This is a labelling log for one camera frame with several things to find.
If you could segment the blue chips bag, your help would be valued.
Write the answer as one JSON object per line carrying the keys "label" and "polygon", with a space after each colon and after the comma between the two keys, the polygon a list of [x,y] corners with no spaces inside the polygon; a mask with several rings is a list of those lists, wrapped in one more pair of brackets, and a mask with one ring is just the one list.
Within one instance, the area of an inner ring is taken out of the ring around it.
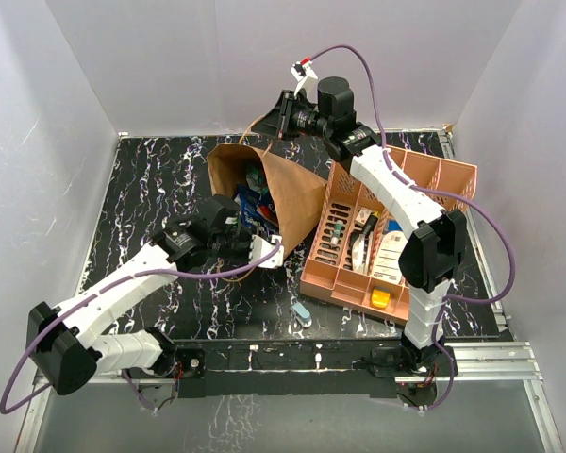
{"label": "blue chips bag", "polygon": [[275,203],[269,191],[259,193],[238,184],[234,200],[241,208],[241,222],[262,237],[279,234]]}

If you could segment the brown paper bag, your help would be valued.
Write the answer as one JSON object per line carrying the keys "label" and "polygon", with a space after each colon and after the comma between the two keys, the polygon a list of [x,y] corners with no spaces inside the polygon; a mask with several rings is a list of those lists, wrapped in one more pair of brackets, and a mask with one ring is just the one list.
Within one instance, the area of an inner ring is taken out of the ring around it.
{"label": "brown paper bag", "polygon": [[219,144],[208,153],[211,191],[231,196],[245,180],[246,164],[262,166],[275,205],[283,257],[298,246],[321,217],[326,182],[302,165],[240,141]]}

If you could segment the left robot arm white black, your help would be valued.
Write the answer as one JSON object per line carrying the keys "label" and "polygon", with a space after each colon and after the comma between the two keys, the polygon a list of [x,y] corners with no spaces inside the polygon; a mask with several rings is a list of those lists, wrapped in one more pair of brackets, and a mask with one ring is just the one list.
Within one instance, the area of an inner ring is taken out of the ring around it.
{"label": "left robot arm white black", "polygon": [[71,394],[92,377],[140,368],[164,377],[175,369],[172,341],[156,328],[122,335],[107,329],[148,295],[179,278],[200,279],[197,268],[212,258],[235,269],[225,277],[256,267],[276,268],[283,259],[278,235],[254,233],[241,221],[231,198],[213,195],[191,215],[170,220],[125,264],[88,290],[55,307],[40,303],[27,325],[29,356],[60,395]]}

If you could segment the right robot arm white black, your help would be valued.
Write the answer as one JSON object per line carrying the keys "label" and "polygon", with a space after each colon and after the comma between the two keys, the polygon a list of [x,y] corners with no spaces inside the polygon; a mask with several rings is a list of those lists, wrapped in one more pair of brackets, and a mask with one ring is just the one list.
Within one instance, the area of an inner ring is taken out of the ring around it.
{"label": "right robot arm white black", "polygon": [[354,93],[343,77],[320,80],[315,103],[302,87],[282,91],[275,106],[251,129],[280,141],[300,135],[322,139],[329,157],[369,189],[399,224],[408,240],[399,258],[408,284],[408,321],[400,345],[376,357],[375,364],[425,373],[441,353],[440,320],[462,261],[465,215],[446,210],[417,190],[391,160],[382,137],[358,122]]}

